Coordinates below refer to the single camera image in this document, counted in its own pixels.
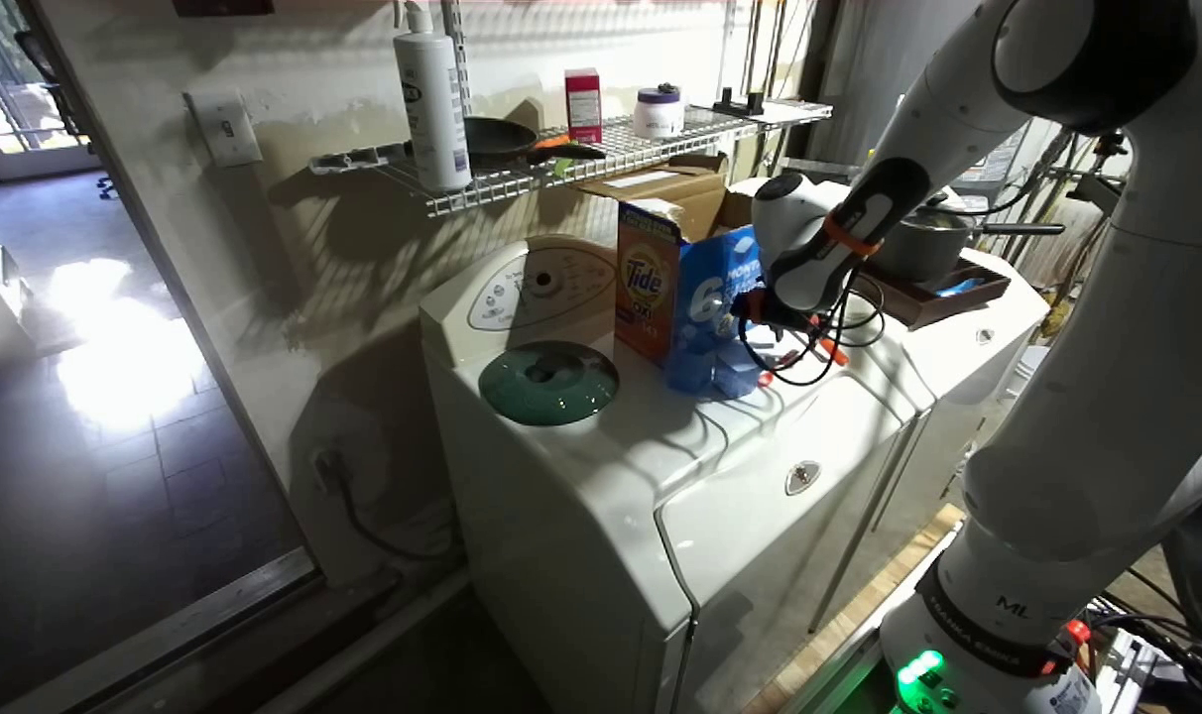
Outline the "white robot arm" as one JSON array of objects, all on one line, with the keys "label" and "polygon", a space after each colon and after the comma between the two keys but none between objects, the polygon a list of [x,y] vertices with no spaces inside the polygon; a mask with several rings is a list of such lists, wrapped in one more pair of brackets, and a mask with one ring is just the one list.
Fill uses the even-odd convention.
[{"label": "white robot arm", "polygon": [[1059,335],[965,469],[965,526],[879,620],[904,709],[1093,714],[1061,625],[1202,510],[1202,0],[975,0],[740,310],[822,326],[901,219],[1031,117],[1118,138],[1127,169]]}]

